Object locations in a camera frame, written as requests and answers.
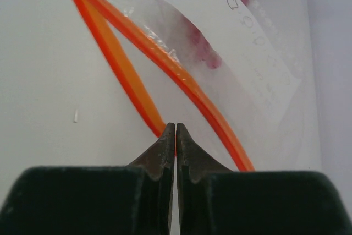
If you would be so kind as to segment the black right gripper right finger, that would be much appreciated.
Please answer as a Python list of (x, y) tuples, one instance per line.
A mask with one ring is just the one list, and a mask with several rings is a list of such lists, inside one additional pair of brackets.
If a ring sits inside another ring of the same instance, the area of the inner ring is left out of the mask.
[(316, 171), (234, 172), (177, 124), (181, 234), (351, 234), (338, 191)]

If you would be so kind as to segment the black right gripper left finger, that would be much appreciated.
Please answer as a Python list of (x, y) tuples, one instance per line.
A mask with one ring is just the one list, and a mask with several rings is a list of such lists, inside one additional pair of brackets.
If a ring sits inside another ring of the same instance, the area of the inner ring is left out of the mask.
[(126, 166), (31, 167), (1, 208), (1, 234), (170, 234), (175, 125)]

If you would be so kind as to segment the clear zip top bag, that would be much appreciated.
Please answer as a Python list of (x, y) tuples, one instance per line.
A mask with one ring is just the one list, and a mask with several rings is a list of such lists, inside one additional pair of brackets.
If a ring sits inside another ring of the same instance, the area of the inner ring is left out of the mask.
[(141, 117), (236, 171), (321, 169), (306, 0), (72, 0)]

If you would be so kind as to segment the red fake grape bunch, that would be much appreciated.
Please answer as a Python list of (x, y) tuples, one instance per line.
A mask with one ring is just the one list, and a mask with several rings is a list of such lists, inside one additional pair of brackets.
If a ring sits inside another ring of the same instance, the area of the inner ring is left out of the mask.
[[(241, 0), (248, 6), (250, 0)], [(205, 62), (208, 68), (216, 69), (221, 66), (221, 57), (213, 50), (209, 42), (205, 39), (201, 31), (186, 17), (182, 17), (187, 28), (187, 36), (193, 49), (195, 59)]]

